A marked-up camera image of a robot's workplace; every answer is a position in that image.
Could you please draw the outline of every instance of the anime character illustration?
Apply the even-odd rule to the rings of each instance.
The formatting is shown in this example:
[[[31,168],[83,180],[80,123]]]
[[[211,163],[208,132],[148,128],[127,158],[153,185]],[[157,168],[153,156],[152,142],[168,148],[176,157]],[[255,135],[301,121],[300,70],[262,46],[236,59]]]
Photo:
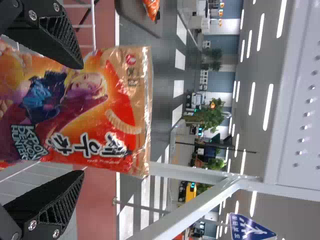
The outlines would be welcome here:
[[[56,117],[65,99],[98,99],[107,94],[107,83],[100,73],[46,71],[43,77],[24,81],[8,96],[25,109],[23,125],[35,125]]]

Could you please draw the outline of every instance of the perforated metal panel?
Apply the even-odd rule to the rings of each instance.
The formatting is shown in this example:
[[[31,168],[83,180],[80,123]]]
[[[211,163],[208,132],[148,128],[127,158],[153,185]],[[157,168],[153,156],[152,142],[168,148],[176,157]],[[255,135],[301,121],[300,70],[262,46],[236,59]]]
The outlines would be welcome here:
[[[315,190],[320,190],[319,23],[320,1],[312,0],[307,13],[304,42],[278,174],[278,184]]]

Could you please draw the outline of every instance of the white metal railing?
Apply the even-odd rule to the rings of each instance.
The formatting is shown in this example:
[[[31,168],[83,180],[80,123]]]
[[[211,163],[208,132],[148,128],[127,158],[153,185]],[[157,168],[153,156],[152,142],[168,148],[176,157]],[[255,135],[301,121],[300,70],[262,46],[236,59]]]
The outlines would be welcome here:
[[[75,29],[88,29],[92,28],[92,45],[79,45],[80,48],[90,49],[95,51],[97,49],[96,45],[96,20],[95,20],[95,1],[90,0],[90,4],[64,4],[63,7],[65,9],[91,9],[91,24],[73,24],[73,28]]]

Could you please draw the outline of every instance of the logo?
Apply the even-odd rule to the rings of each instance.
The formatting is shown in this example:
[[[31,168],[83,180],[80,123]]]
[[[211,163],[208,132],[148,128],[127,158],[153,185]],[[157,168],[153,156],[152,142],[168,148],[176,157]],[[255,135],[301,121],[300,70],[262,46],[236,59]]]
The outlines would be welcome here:
[[[11,136],[22,160],[38,160],[49,154],[41,145],[33,125],[11,125]]]
[[[128,54],[127,56],[125,56],[125,61],[127,64],[132,66],[136,64],[137,59],[134,55]]]

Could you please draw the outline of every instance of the snack bag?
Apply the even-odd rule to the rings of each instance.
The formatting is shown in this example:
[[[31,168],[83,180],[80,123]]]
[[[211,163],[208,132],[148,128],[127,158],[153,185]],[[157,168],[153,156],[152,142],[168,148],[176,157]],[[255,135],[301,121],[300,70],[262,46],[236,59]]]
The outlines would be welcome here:
[[[147,175],[152,80],[148,47],[97,50],[73,70],[0,42],[0,162]]]
[[[156,20],[159,11],[160,0],[143,0],[143,5],[152,21]]]

